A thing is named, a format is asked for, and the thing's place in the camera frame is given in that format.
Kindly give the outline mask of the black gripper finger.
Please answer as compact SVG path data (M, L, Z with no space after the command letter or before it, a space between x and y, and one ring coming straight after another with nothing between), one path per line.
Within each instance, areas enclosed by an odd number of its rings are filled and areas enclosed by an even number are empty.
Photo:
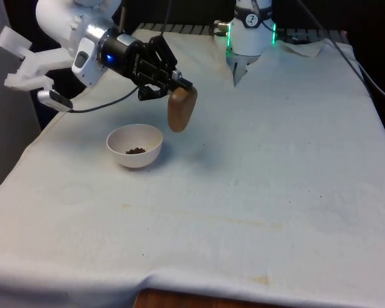
M182 73L177 69L178 60L162 35L150 39L148 50L152 64L158 70L160 80L168 85L170 89L179 87L192 89L193 84L183 78Z
M153 90L150 86L142 85L138 89L138 99L139 101L147 101L153 99L163 98L170 95L176 87L164 87L159 88L158 90Z

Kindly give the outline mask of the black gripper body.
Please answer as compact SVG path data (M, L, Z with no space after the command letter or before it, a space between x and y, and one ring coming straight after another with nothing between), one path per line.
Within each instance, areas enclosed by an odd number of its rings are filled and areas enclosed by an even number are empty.
M110 32L99 45L98 62L137 86L168 86L160 80L158 70L152 64L148 42L131 35Z

